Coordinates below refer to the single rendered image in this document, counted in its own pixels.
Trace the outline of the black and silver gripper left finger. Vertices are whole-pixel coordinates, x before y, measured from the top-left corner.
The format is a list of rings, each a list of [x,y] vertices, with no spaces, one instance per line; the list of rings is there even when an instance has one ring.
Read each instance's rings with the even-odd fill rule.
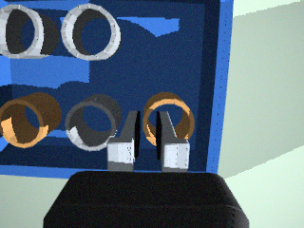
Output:
[[[139,157],[141,111],[129,111],[120,138],[110,137],[107,146],[107,171],[134,172]]]

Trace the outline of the grey metal sleeve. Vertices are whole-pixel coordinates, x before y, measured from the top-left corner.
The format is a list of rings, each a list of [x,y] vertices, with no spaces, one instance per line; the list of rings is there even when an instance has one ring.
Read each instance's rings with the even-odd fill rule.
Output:
[[[86,125],[83,112],[85,106],[89,105],[99,107],[107,114],[111,121],[112,130],[98,132]],[[106,143],[110,137],[115,137],[121,119],[121,108],[113,98],[104,94],[93,94],[73,106],[66,114],[66,134],[71,142],[79,148],[87,151],[100,150],[106,147]]]
[[[31,46],[25,49],[21,41],[21,30],[30,18],[35,33]],[[57,26],[43,13],[13,4],[0,9],[0,54],[13,59],[42,59],[48,57],[58,43]]]
[[[91,55],[82,44],[81,34],[84,26],[92,19],[103,18],[108,20],[111,26],[111,37],[106,48],[96,55]],[[93,4],[83,4],[70,10],[63,20],[62,40],[66,49],[75,57],[97,61],[106,60],[120,49],[122,43],[122,30],[111,14],[101,6]]]

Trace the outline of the blue crate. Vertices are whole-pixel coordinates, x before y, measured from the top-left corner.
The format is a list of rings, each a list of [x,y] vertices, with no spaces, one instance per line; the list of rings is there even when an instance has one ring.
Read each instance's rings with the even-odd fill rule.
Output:
[[[122,30],[120,49],[106,60],[77,58],[62,40],[68,12],[89,3],[108,11]],[[42,92],[57,101],[62,118],[32,147],[14,146],[0,133],[0,175],[69,179],[77,171],[107,171],[106,148],[79,148],[65,128],[69,110],[93,94],[110,96],[121,108],[115,137],[120,137],[129,110],[141,111],[134,172],[161,172],[157,147],[143,132],[144,107],[161,92],[178,95],[195,118],[187,172],[218,173],[234,0],[0,0],[0,9],[9,4],[51,18],[59,43],[42,59],[0,54],[0,107]]]

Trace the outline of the bronze bushing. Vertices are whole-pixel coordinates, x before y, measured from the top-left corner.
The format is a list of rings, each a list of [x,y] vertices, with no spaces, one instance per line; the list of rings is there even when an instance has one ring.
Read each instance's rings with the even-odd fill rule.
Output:
[[[26,106],[37,115],[40,129],[27,120]],[[34,146],[58,127],[61,118],[62,111],[57,101],[47,93],[37,92],[1,106],[0,133],[8,143],[26,148]]]
[[[181,100],[181,98],[171,92],[161,92],[153,95],[146,103],[143,110],[142,129],[146,138],[156,145],[156,127],[148,120],[150,113],[159,105],[175,104],[182,107],[182,118],[180,123],[174,127],[178,139],[190,139],[193,131],[195,120],[192,111]]]

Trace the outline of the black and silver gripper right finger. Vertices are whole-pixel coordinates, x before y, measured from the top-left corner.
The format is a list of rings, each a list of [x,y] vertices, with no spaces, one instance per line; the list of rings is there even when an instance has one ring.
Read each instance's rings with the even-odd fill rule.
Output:
[[[157,111],[156,147],[162,172],[187,172],[189,143],[177,139],[167,111]]]

